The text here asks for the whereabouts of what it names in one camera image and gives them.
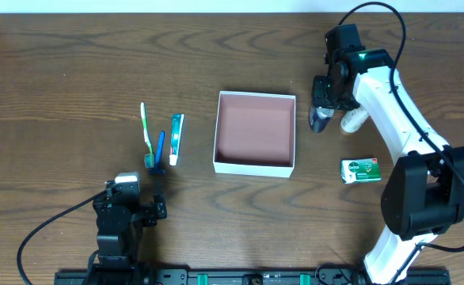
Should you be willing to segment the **clear pump soap bottle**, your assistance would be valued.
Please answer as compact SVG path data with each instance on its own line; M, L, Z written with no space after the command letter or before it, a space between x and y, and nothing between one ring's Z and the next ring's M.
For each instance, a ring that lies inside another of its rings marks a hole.
M334 110L332 108L322 108L311 106L309 110L310 128L315 133L321 133L329 121L332 119Z

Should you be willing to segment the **blue disposable razor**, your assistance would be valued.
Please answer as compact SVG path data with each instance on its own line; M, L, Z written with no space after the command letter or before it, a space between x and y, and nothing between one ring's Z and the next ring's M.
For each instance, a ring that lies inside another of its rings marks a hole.
M154 155L154 166L149 169L150 173L157 174L157 175L165 174L165 170L162 168L162 165L161 165L164 141L165 141L165 132L161 131L159 138L158 138L157 150Z

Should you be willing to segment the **white lotion tube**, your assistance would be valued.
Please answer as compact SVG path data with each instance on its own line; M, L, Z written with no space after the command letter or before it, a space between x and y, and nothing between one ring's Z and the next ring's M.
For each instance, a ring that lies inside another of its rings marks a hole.
M369 113L363 106L346 112L340 121L340 131L345 135L357 132L369 116Z

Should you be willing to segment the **green white toothbrush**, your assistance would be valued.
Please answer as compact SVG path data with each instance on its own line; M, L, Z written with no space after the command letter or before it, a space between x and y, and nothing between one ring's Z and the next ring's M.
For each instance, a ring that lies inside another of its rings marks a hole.
M145 155L144 163L148 169L151 169L154 167L154 152L153 152L152 143L150 141L148 123L147 123L146 105L144 102L140 103L140 115L141 115L141 121L143 124L143 138L148 148L148 153Z

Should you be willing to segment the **green soap bar box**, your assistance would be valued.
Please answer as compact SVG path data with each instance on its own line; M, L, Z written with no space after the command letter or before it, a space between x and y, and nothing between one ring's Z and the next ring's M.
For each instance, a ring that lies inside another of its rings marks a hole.
M345 184L381 180L377 158L344 159L340 162L340 175Z

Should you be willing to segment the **green toothpaste tube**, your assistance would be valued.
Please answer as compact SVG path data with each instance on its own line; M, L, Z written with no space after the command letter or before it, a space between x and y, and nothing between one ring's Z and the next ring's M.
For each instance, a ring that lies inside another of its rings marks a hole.
M170 153L169 153L169 164L175 166L179 158L180 144L181 144L181 132L184 126L185 114L173 114L172 115L172 131L170 139Z

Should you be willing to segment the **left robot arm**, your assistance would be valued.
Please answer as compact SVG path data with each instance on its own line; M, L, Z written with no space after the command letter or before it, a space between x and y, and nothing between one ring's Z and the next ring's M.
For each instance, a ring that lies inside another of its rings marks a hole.
M165 196L159 192L151 202L141 203L137 192L111 190L93 201L93 209L97 213L98 250L89 259L88 275L148 276L149 270L138 259L139 244L144 228L167 218Z

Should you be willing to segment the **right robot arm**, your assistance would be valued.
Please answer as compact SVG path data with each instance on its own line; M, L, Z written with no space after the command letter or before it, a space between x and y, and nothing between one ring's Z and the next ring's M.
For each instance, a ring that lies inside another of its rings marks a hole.
M421 115L384 49L331 47L328 73L314 79L309 123L321 132L336 110L344 127L372 119L393 159L381 198L385 227L350 284L439 284L442 272L411 274L423 249L464 252L464 146L452 147Z

